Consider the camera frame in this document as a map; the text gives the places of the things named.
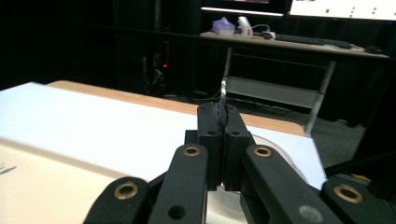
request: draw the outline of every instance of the table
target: table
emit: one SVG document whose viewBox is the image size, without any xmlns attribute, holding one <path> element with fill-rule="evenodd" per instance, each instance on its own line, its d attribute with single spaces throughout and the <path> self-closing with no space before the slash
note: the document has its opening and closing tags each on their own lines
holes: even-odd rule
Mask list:
<svg viewBox="0 0 396 224">
<path fill-rule="evenodd" d="M 70 81 L 27 83 L 0 91 L 0 104 L 1 223 L 81 223 L 114 179 L 134 174 L 150 180 L 166 170 L 176 149 L 169 144 L 175 142 L 173 138 L 177 146 L 183 142 L 183 125 L 196 125 L 197 105 Z M 138 116 L 139 110 L 145 114 Z M 317 171 L 308 179 L 320 186 L 324 171 L 313 140 L 304 137 L 301 126 L 243 117 L 256 127 L 284 130 L 250 127 L 268 137 L 275 134 L 281 147 L 295 149 L 290 151 L 294 163 L 306 164 L 301 166 L 305 176 Z M 167 127 L 179 125 L 175 120 L 183 130 Z M 141 142 L 148 133 L 153 136 Z M 303 156 L 298 160 L 293 153 Z M 224 192 L 208 193 L 209 221 L 245 223 L 241 214 L 226 216 L 227 209 L 221 209 L 216 199 L 219 193 Z"/>
<path fill-rule="evenodd" d="M 325 67 L 323 79 L 317 91 L 305 90 L 302 88 L 294 88 L 291 86 L 278 85 L 274 83 L 262 82 L 241 77 L 229 77 L 231 60 L 233 55 L 233 48 L 228 47 L 227 58 L 224 68 L 224 77 L 227 77 L 227 92 L 233 92 L 241 95 L 261 98 L 280 102 L 283 104 L 297 105 L 305 108 L 310 108 L 308 122 L 304 128 L 305 134 L 310 136 L 315 120 L 318 116 L 321 104 L 326 94 L 327 87 L 332 78 L 332 72 L 336 66 L 337 56 L 349 56 L 365 59 L 387 59 L 387 55 L 370 54 L 363 51 L 363 48 L 353 47 L 352 49 L 336 49 L 329 46 L 312 46 L 300 43 L 291 43 L 285 41 L 278 41 L 274 39 L 264 39 L 262 37 L 253 36 L 252 38 L 242 38 L 238 36 L 216 35 L 213 32 L 206 32 L 200 34 L 203 37 L 214 39 L 221 39 L 227 41 L 234 41 L 239 43 L 254 43 L 262 45 L 263 47 L 272 48 L 286 48 L 300 50 L 304 52 L 316 53 L 330 53 L 332 59 L 328 59 L 328 65 Z"/>
</svg>

